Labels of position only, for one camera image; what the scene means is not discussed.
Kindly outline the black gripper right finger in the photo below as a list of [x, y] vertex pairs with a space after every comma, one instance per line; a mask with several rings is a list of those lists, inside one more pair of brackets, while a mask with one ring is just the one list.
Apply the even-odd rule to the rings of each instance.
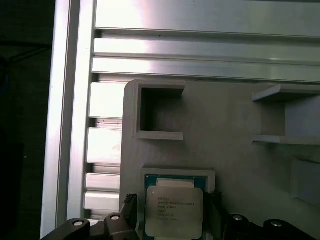
[[269, 219], [258, 226], [240, 214], [230, 214], [222, 203], [222, 193], [207, 194], [207, 230], [214, 240], [313, 240], [292, 224]]

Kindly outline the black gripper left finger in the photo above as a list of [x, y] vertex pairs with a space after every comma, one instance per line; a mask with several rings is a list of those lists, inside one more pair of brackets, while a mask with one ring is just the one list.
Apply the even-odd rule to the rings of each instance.
[[67, 220], [51, 232], [52, 240], [136, 240], [138, 196], [128, 194], [120, 212], [110, 213], [96, 224], [84, 218]]

